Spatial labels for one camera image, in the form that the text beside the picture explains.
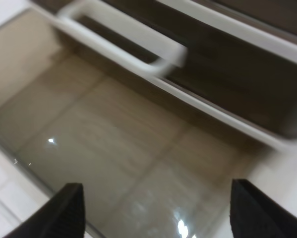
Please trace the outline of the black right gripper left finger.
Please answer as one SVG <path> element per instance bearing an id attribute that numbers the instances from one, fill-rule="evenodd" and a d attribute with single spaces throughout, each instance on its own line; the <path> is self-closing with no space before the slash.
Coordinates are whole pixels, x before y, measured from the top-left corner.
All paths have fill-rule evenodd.
<path id="1" fill-rule="evenodd" d="M 85 202 L 81 183 L 67 183 L 7 238 L 83 238 Z"/>

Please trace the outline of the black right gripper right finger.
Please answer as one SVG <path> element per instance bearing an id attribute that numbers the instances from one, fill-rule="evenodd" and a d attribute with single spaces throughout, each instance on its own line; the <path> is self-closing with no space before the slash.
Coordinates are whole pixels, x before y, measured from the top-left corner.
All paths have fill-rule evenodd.
<path id="1" fill-rule="evenodd" d="M 230 224 L 235 238 L 297 238 L 297 217 L 246 179 L 232 181 Z"/>

